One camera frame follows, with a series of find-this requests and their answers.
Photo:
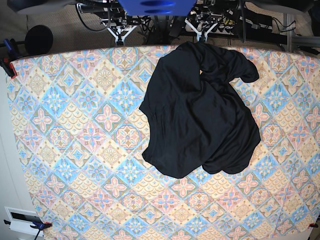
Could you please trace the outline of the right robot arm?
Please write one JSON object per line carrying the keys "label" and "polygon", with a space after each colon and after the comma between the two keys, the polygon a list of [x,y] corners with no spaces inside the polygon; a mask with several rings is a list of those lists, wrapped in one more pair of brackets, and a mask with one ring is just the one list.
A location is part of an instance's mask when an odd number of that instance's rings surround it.
{"label": "right robot arm", "polygon": [[[139,16],[127,15],[127,12],[116,0],[77,0],[75,10],[80,22],[87,30],[94,33],[110,32],[116,46],[124,46],[125,39],[137,26],[142,24]],[[82,18],[83,14],[98,16],[103,27],[101,29],[89,27]]]}

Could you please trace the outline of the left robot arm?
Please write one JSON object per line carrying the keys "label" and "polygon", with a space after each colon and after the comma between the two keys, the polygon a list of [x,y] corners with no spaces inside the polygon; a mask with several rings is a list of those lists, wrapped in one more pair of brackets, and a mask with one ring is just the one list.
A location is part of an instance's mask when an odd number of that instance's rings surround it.
{"label": "left robot arm", "polygon": [[183,23],[183,32],[207,41],[211,37],[237,36],[242,27],[243,0],[198,0]]}

